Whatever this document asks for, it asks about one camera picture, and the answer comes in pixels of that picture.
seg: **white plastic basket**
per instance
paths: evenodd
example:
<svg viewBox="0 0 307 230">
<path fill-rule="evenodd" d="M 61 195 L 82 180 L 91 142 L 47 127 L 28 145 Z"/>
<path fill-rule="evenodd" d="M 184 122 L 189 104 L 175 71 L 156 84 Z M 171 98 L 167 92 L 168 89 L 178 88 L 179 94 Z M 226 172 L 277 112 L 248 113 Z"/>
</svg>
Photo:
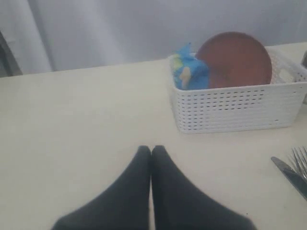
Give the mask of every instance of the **white plastic basket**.
<svg viewBox="0 0 307 230">
<path fill-rule="evenodd" d="M 290 126 L 307 93 L 307 70 L 278 51 L 267 50 L 273 70 L 270 85 L 184 91 L 175 87 L 169 65 L 169 93 L 178 129 L 209 133 Z M 279 76 L 283 69 L 295 77 L 295 83 L 284 83 Z"/>
</svg>

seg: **white table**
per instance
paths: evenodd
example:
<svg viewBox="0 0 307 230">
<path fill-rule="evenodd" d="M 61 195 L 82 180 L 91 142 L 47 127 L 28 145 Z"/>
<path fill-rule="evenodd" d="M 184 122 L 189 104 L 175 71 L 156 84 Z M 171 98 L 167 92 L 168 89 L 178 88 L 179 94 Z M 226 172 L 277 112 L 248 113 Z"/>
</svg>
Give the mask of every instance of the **white table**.
<svg viewBox="0 0 307 230">
<path fill-rule="evenodd" d="M 307 43 L 277 48 L 300 62 Z M 166 75 L 158 60 L 0 79 L 0 229 L 50 229 L 106 189 L 139 145 L 156 144 L 259 230 L 305 229 L 307 202 L 270 157 L 307 144 L 307 106 L 289 128 L 184 135 Z"/>
</svg>

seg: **blue object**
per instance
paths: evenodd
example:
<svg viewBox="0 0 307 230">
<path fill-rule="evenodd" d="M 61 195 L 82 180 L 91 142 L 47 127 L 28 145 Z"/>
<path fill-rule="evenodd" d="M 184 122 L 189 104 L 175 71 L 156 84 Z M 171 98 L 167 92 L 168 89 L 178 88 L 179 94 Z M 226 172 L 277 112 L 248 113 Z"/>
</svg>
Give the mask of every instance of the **blue object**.
<svg viewBox="0 0 307 230">
<path fill-rule="evenodd" d="M 175 85 L 181 90 L 208 89 L 209 68 L 190 54 L 190 47 L 188 43 L 173 55 L 171 67 Z"/>
</svg>

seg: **curtain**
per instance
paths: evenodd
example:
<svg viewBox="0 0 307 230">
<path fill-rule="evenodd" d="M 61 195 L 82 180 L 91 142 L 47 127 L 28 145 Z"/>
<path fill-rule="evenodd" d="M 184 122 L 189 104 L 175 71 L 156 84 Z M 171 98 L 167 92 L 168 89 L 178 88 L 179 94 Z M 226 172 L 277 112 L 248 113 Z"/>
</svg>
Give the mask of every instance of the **curtain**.
<svg viewBox="0 0 307 230">
<path fill-rule="evenodd" d="M 306 0 L 2 0 L 0 30 L 23 73 L 165 58 L 219 32 L 307 41 Z"/>
</svg>

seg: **fork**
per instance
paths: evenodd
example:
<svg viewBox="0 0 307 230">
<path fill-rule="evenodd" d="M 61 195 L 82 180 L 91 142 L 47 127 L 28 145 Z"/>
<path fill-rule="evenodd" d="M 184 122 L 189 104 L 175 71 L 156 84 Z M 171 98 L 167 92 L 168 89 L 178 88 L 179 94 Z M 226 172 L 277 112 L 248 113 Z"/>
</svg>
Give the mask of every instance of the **fork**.
<svg viewBox="0 0 307 230">
<path fill-rule="evenodd" d="M 307 151 L 305 147 L 292 148 L 292 158 L 290 159 L 294 170 L 307 183 Z"/>
</svg>

